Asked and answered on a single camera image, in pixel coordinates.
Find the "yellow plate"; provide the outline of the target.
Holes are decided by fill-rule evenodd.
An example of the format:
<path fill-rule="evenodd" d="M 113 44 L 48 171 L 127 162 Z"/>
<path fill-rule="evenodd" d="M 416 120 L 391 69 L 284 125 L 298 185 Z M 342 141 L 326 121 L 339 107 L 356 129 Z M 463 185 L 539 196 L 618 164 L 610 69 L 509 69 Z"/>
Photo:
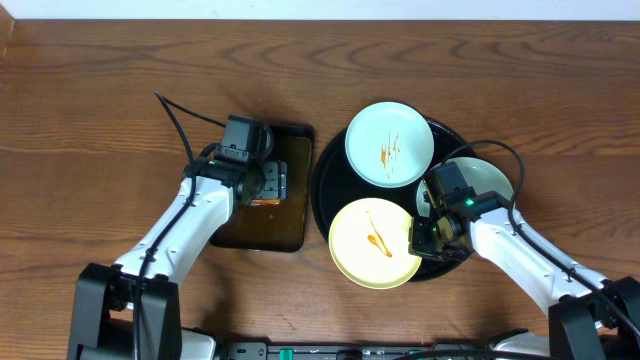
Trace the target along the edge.
<path fill-rule="evenodd" d="M 329 249 L 338 269 L 352 282 L 384 290 L 409 281 L 422 259 L 409 253 L 412 217 L 401 206 L 363 198 L 343 207 L 329 230 Z"/>

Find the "orange green scrub sponge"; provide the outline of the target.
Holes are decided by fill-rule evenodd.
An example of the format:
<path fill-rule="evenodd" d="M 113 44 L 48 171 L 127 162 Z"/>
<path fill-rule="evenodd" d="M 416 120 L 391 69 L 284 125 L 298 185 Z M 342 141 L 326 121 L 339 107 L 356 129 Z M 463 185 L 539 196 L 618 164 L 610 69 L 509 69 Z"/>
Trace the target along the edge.
<path fill-rule="evenodd" d="M 253 199 L 250 206 L 275 206 L 281 203 L 281 199 Z"/>

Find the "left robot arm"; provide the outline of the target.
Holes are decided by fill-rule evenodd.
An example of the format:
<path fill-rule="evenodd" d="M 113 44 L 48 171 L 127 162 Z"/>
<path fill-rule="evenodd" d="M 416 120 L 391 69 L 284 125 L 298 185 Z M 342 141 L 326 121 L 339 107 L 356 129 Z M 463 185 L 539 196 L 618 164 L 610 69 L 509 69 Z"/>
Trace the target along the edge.
<path fill-rule="evenodd" d="M 199 157 L 151 230 L 113 265 L 88 264 L 76 283 L 70 359 L 212 359 L 213 336 L 181 324 L 179 288 L 214 233 L 255 200 L 285 199 L 283 161 Z"/>

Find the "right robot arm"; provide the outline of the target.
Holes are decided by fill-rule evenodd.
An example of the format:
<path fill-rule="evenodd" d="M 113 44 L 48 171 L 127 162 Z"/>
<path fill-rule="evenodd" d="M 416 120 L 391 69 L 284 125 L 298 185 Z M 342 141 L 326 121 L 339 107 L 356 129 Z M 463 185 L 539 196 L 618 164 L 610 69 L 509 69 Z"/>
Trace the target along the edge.
<path fill-rule="evenodd" d="M 467 188 L 441 195 L 429 216 L 412 219 L 409 252 L 438 261 L 471 253 L 506 273 L 544 312 L 549 334 L 499 336 L 490 349 L 555 359 L 636 359 L 639 283 L 612 281 L 572 260 L 529 226 L 500 194 Z"/>

